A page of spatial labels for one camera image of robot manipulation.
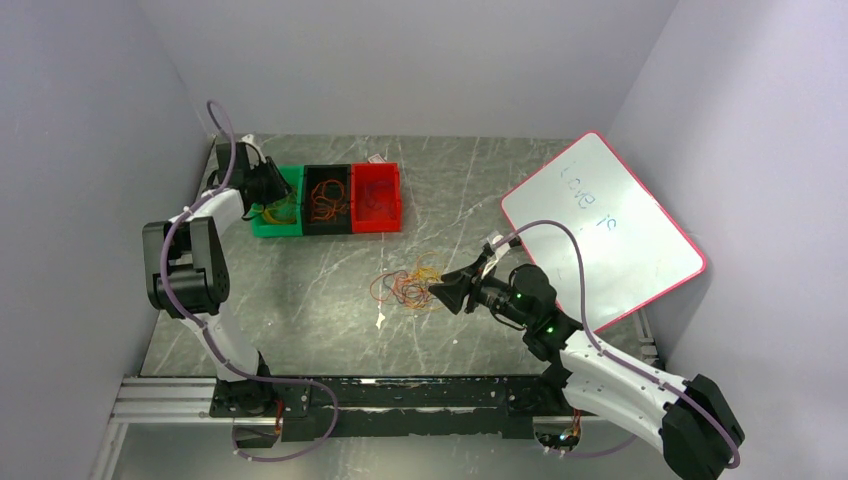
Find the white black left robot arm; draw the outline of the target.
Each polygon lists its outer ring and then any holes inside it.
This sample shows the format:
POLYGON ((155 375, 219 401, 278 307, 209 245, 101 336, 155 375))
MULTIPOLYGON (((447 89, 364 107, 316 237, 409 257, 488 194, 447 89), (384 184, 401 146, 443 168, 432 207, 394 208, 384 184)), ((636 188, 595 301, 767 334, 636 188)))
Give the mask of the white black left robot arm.
POLYGON ((216 176, 196 203, 143 227, 146 291, 153 308, 188 327, 213 361, 211 415, 262 416, 284 402, 227 304, 231 281, 220 235, 294 199, 295 189, 251 134, 216 153, 216 176))

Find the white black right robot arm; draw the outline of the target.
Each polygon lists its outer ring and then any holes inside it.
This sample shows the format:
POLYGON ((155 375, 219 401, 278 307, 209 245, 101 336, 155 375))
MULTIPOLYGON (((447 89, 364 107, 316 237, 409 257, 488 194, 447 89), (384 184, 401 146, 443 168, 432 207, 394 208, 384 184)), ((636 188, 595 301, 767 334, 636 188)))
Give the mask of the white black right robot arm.
POLYGON ((573 407, 604 418, 652 445, 682 479, 716 479, 739 466, 744 433, 713 380, 649 367, 601 342, 558 308, 539 267, 521 265, 502 281, 484 274, 485 262, 442 275, 428 291, 453 314, 482 306, 522 331, 548 365, 539 389, 548 412, 573 407))

